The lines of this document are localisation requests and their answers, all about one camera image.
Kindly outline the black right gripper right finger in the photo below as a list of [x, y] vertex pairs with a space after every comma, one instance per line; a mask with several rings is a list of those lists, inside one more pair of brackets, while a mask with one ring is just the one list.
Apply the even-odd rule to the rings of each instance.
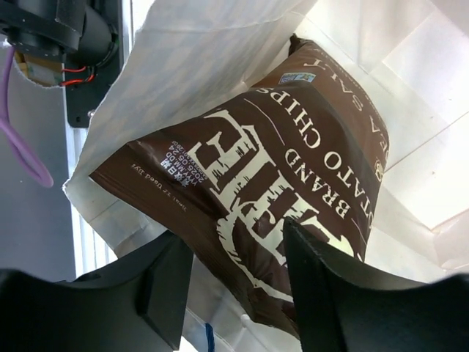
[[467, 351], [468, 275], [396, 276], [288, 218], [284, 245], [303, 351]]

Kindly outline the blue checkered paper bag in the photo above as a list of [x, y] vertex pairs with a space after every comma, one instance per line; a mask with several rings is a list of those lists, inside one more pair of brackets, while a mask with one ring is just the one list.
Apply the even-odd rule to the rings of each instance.
[[468, 35], [429, 1], [135, 1], [64, 191], [195, 258], [217, 351], [468, 349]]

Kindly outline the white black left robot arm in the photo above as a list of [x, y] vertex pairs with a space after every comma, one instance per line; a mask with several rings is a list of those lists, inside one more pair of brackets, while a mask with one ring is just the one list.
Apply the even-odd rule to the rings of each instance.
[[1, 2], [1, 33], [22, 54], [101, 67], [118, 46], [118, 1]]

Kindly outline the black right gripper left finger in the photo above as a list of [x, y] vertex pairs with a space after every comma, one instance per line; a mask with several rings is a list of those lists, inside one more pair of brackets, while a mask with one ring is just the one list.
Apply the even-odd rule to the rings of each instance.
[[1, 271], [3, 351], [176, 351], [193, 253], [172, 232], [73, 282]]

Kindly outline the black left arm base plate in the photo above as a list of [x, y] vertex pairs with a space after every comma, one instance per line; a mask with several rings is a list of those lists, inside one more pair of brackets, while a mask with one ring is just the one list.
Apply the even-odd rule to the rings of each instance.
[[122, 2], [88, 1], [78, 51], [67, 57], [64, 79], [67, 121], [88, 128], [92, 112], [123, 66]]

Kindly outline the brown kettle chips bag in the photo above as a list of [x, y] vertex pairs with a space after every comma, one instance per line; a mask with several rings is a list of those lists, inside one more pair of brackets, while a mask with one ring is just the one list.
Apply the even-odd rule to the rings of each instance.
[[248, 91], [126, 143], [91, 177], [180, 236], [254, 321], [296, 335], [284, 221], [363, 259], [389, 147], [358, 82], [293, 37]]

